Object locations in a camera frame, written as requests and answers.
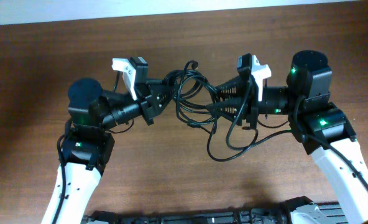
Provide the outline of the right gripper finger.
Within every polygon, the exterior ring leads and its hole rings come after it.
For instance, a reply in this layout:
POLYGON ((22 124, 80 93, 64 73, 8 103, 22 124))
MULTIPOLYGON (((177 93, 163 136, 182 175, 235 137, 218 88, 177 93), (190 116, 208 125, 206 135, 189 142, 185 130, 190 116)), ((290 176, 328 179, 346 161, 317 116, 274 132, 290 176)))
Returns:
POLYGON ((206 105, 206 109, 213 116, 223 117, 229 121, 234 121, 238 118, 237 124, 242 124, 242 120, 246 117, 247 113, 247 103, 243 103, 241 98, 231 98, 208 104, 206 105))
POLYGON ((220 100, 228 100, 231 98, 245 98, 249 81, 240 76, 232 78, 216 87, 217 96, 220 100))

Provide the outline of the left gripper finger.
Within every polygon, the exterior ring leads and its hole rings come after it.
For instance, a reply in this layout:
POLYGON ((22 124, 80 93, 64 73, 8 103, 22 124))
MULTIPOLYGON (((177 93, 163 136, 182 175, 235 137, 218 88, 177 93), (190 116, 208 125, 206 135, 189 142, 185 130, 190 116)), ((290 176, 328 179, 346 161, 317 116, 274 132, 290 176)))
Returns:
POLYGON ((145 81, 145 90, 147 93, 168 93, 172 86, 168 81, 162 79, 147 79, 145 81))
POLYGON ((151 97, 149 102, 149 115, 154 118, 162 113, 174 96, 175 87, 170 85, 149 86, 151 97))

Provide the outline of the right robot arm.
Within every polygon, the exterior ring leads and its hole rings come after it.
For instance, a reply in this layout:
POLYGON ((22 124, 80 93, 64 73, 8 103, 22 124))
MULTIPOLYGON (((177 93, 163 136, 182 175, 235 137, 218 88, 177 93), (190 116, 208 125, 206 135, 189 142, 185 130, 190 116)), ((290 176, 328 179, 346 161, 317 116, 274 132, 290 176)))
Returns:
POLYGON ((368 168, 354 128, 329 99, 333 72, 325 54, 297 52, 285 86, 268 86, 271 69, 252 54, 238 58, 237 72, 207 110, 251 129, 262 114, 287 116, 290 133, 325 175, 347 221, 368 223, 368 168))

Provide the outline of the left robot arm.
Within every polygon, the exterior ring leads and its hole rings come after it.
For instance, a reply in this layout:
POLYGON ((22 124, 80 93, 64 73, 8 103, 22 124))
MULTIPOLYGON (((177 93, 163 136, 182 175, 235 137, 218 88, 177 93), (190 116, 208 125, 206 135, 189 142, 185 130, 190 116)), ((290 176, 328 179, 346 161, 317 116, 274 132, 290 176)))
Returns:
POLYGON ((173 79, 145 79, 129 93, 102 89, 92 78, 74 82, 69 90, 70 119, 57 141, 60 165, 53 194, 42 223, 80 223, 111 157, 113 128, 143 117, 148 125, 169 104, 178 83, 173 79))

